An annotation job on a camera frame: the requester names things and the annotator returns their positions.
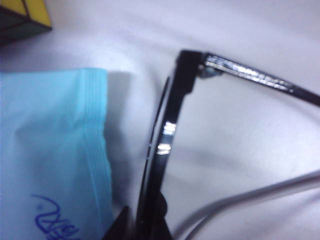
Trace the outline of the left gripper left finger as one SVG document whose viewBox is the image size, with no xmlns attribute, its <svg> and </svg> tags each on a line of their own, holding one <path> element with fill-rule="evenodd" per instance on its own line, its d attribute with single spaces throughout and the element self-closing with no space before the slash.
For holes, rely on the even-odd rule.
<svg viewBox="0 0 320 240">
<path fill-rule="evenodd" d="M 134 218 L 132 209 L 129 206 L 125 206 L 111 227 L 102 237 L 102 240 L 134 240 Z"/>
</svg>

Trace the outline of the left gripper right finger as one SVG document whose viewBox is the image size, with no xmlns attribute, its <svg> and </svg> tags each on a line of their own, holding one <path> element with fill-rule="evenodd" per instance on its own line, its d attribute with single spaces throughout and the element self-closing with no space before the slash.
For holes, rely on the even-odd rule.
<svg viewBox="0 0 320 240">
<path fill-rule="evenodd" d="M 159 194 L 158 204 L 156 208 L 156 239 L 157 240 L 173 240 L 172 234 L 167 225 L 165 216 L 168 211 L 168 204 L 162 193 Z"/>
</svg>

